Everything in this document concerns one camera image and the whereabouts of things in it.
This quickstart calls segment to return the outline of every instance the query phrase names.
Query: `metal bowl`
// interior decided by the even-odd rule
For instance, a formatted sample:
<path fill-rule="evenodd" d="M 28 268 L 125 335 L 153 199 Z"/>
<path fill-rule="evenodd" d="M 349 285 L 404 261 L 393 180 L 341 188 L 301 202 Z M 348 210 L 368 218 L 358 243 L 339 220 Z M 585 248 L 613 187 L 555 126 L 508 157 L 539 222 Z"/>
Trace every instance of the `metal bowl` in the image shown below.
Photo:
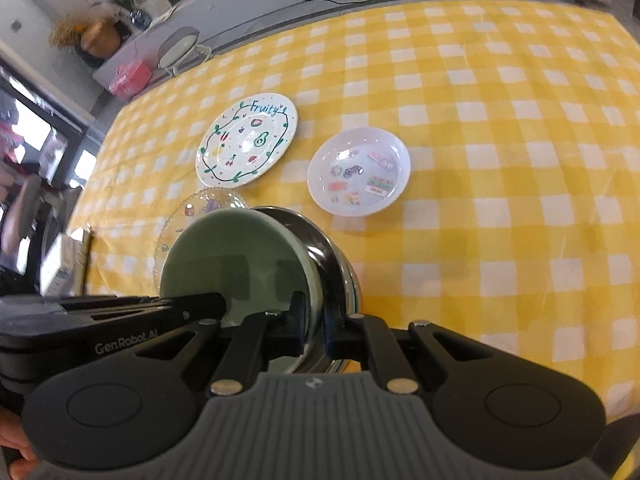
<path fill-rule="evenodd" d="M 324 304 L 352 314 L 360 309 L 360 285 L 356 273 L 342 251 L 311 220 L 281 207 L 254 208 L 276 219 L 289 229 L 306 247 L 315 261 L 322 281 Z M 346 364 L 332 361 L 324 352 L 321 317 L 312 320 L 306 337 L 305 351 L 299 358 L 281 357 L 270 363 L 270 370 L 296 373 L 339 372 Z"/>

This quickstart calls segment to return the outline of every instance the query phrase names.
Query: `green bowl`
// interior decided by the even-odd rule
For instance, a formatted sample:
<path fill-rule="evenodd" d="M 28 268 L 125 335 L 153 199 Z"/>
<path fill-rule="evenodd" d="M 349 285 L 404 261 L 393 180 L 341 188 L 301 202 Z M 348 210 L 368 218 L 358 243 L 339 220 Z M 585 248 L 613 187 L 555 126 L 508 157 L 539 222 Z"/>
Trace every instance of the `green bowl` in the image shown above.
<path fill-rule="evenodd" d="M 162 298 L 222 294 L 223 326 L 255 312 L 288 310 L 296 290 L 306 295 L 308 329 L 322 305 L 318 268 L 286 227 L 240 208 L 211 212 L 187 227 L 169 250 L 160 280 Z"/>

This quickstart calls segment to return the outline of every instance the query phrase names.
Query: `pink plastic bag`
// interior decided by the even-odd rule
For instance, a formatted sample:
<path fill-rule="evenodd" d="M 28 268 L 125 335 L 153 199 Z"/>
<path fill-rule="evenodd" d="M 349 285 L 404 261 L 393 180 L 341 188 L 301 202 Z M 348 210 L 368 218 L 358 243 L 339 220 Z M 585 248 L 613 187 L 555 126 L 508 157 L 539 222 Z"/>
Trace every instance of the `pink plastic bag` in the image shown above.
<path fill-rule="evenodd" d="M 143 61 L 132 61 L 126 65 L 120 65 L 116 71 L 116 77 L 109 85 L 109 92 L 120 99 L 129 99 L 139 94 L 151 81 L 151 70 Z"/>

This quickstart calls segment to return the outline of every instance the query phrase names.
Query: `yellow checkered tablecloth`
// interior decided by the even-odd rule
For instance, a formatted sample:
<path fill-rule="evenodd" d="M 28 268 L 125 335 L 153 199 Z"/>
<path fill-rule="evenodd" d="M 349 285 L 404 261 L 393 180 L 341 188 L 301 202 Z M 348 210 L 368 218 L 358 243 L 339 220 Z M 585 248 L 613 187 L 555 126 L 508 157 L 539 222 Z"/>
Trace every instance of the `yellow checkered tablecloth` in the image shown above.
<path fill-rule="evenodd" d="M 367 9 L 216 57 L 118 115 L 73 225 L 97 232 L 90 293 L 155 294 L 156 238 L 201 185 L 198 143 L 261 91 L 298 132 L 238 191 L 316 222 L 360 277 L 364 312 L 430 319 L 581 378 L 617 416 L 640 404 L 640 50 L 612 17 L 507 0 Z M 345 128 L 385 128 L 408 187 L 332 217 L 306 169 Z"/>

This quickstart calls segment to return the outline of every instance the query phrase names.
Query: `metal pin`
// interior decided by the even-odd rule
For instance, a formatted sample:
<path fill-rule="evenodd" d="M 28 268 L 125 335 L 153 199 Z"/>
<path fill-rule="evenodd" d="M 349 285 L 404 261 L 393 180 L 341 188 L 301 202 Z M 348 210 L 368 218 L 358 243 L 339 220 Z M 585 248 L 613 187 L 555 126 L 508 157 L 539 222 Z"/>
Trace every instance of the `metal pin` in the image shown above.
<path fill-rule="evenodd" d="M 235 379 L 220 379 L 211 383 L 211 393 L 219 396 L 231 396 L 242 391 L 242 384 Z"/>
<path fill-rule="evenodd" d="M 418 391 L 418 383 L 413 379 L 398 377 L 386 384 L 386 389 L 396 395 L 409 395 Z"/>

